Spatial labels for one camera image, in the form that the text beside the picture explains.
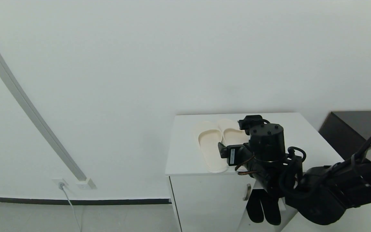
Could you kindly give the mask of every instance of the cabinet handle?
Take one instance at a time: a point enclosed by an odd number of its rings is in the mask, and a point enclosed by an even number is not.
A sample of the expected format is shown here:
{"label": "cabinet handle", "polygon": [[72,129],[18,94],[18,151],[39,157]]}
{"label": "cabinet handle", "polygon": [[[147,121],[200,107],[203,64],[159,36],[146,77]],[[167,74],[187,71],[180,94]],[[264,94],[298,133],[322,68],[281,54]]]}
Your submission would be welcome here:
{"label": "cabinet handle", "polygon": [[250,192],[252,190],[252,185],[251,184],[247,184],[247,192],[246,192],[246,196],[243,197],[243,201],[247,201],[249,198],[250,198]]}

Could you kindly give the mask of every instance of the baseboard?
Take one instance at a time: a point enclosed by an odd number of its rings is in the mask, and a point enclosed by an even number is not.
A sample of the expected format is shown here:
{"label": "baseboard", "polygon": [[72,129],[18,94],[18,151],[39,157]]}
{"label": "baseboard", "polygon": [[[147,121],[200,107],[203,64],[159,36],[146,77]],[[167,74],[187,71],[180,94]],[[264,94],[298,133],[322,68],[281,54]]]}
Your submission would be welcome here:
{"label": "baseboard", "polygon": [[[0,197],[0,202],[37,205],[68,205],[67,200],[21,199]],[[133,199],[133,200],[71,200],[75,206],[117,206],[117,205],[158,205],[171,204],[170,199]]]}

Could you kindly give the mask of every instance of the white slipper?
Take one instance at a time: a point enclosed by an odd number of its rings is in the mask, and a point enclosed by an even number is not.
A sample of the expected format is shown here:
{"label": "white slipper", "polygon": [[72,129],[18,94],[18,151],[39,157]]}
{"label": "white slipper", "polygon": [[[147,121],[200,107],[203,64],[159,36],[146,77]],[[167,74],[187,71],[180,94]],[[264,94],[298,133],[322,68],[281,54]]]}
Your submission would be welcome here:
{"label": "white slipper", "polygon": [[208,121],[197,123],[194,127],[194,135],[208,171],[211,173],[226,171],[228,168],[227,161],[220,157],[218,151],[218,143],[221,142],[223,135],[217,125]]}
{"label": "white slipper", "polygon": [[[246,135],[246,132],[240,130],[240,127],[236,121],[230,119],[220,119],[217,121],[217,126],[220,128],[223,135],[223,144],[228,145],[237,145],[248,142],[250,136]],[[238,171],[247,171],[247,169],[241,166]]]}

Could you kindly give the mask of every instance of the cabinet door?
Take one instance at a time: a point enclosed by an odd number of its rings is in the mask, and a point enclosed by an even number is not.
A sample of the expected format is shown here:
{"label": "cabinet door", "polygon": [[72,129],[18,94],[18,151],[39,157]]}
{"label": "cabinet door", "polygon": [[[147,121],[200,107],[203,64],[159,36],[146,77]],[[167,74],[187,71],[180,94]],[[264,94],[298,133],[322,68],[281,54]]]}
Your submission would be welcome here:
{"label": "cabinet door", "polygon": [[243,217],[247,185],[239,175],[171,176],[182,232],[235,232]]}

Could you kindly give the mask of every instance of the white cabinet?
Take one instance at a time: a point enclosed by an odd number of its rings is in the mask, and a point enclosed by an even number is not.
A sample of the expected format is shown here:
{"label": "white cabinet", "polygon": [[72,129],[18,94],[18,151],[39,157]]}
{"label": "white cabinet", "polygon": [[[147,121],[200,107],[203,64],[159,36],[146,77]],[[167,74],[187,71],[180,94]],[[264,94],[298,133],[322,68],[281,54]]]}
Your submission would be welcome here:
{"label": "white cabinet", "polygon": [[[261,188],[255,179],[239,176],[234,167],[223,173],[210,173],[205,167],[192,128],[201,121],[240,120],[248,114],[215,114],[176,116],[171,133],[165,174],[171,190],[171,201],[181,232],[279,232],[297,211],[286,206],[281,211],[281,225],[266,221],[252,223],[245,211],[247,185]],[[264,119],[284,128],[285,146],[300,147],[307,153],[303,170],[331,165],[341,157],[299,113],[261,113]]]}
{"label": "white cabinet", "polygon": [[255,183],[238,175],[172,176],[170,180],[182,232],[235,232]]}

